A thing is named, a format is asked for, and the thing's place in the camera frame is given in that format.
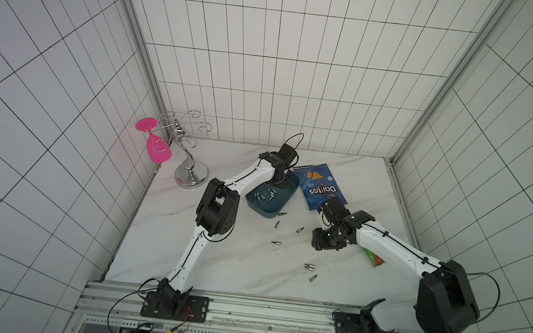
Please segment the chrome lamp with pink shades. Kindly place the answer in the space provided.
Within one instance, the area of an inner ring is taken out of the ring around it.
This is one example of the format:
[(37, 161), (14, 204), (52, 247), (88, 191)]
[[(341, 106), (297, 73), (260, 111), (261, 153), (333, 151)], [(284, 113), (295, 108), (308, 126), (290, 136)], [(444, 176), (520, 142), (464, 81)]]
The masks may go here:
[(159, 120), (144, 118), (137, 121), (135, 128), (148, 135), (146, 151), (154, 164), (170, 161), (174, 150), (184, 153), (183, 161), (175, 170), (174, 179), (179, 187), (195, 189), (207, 181), (209, 169), (192, 154), (191, 150), (197, 146), (197, 140), (187, 130), (187, 125), (196, 125), (201, 134), (213, 130), (209, 122), (202, 120), (202, 113), (198, 110), (190, 110), (185, 114), (167, 112)]

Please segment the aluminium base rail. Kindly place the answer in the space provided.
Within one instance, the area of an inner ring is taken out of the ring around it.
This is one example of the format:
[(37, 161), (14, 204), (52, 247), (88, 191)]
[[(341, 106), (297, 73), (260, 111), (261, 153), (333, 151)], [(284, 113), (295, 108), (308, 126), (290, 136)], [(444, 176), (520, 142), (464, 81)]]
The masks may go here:
[(177, 316), (165, 314), (154, 301), (153, 286), (139, 290), (121, 282), (89, 282), (74, 308), (85, 322), (112, 330), (153, 323), (157, 331), (178, 327), (185, 333), (353, 333), (338, 313), (357, 307), (194, 290), (190, 305)]

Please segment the teal plastic storage box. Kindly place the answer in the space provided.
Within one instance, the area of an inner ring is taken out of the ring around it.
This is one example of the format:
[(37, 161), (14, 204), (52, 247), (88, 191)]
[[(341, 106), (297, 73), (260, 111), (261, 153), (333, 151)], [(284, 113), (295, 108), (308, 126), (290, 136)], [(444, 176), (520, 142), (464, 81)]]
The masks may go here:
[[(271, 185), (270, 183), (260, 184), (252, 192), (249, 192), (246, 195), (247, 205), (249, 205), (253, 211), (267, 219), (275, 218), (294, 195), (299, 184), (299, 177), (295, 172), (287, 172), (284, 182), (281, 182), (278, 185)], [(273, 195), (271, 190), (275, 190), (277, 192), (276, 195)], [(258, 193), (259, 196), (265, 196), (266, 199), (264, 201), (260, 200), (259, 197), (258, 199), (254, 199), (253, 195), (255, 193)], [(274, 196), (274, 199), (267, 202), (270, 195)]]

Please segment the green orange snack bag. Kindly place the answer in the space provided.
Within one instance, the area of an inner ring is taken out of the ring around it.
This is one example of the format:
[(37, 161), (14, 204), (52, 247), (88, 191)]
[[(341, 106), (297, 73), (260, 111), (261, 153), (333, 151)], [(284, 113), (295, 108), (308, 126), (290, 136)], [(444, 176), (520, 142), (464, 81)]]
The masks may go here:
[(370, 259), (370, 262), (372, 263), (372, 265), (374, 267), (377, 267), (377, 266), (380, 266), (380, 265), (383, 265), (384, 263), (384, 260), (379, 257), (377, 254), (375, 254), (374, 252), (371, 252), (369, 250), (366, 250), (365, 249), (365, 253), (367, 254), (367, 256), (369, 257)]

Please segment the blue Doritos chip bag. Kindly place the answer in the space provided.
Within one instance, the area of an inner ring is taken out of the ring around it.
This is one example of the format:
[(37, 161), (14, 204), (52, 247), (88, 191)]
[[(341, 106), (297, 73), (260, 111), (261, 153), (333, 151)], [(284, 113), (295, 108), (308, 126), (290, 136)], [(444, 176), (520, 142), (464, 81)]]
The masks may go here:
[(334, 197), (339, 199), (343, 205), (347, 204), (341, 188), (326, 163), (298, 166), (293, 170), (299, 178), (300, 188), (309, 210), (317, 210), (321, 204)]

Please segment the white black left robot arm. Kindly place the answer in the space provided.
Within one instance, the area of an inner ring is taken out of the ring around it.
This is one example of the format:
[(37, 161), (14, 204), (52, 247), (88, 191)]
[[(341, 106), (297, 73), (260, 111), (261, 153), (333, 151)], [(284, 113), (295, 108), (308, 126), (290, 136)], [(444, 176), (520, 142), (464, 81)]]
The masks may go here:
[(191, 241), (174, 270), (157, 286), (162, 312), (178, 317), (188, 307), (189, 276), (206, 247), (232, 233), (241, 200), (267, 219), (277, 217), (299, 187), (292, 171), (298, 159), (295, 148), (285, 143), (279, 151), (261, 153), (252, 166), (230, 179), (210, 180), (196, 209)]

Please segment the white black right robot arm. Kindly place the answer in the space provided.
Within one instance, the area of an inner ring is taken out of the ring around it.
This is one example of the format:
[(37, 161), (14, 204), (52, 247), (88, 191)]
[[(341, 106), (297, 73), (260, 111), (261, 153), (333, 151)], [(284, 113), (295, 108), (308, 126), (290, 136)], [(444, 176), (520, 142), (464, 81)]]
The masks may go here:
[(399, 333), (462, 333), (481, 314), (469, 276), (455, 260), (422, 253), (360, 210), (351, 213), (337, 197), (319, 205), (320, 228), (312, 234), (317, 251), (358, 245), (394, 268), (414, 288), (412, 296), (377, 299), (360, 311), (365, 323)]

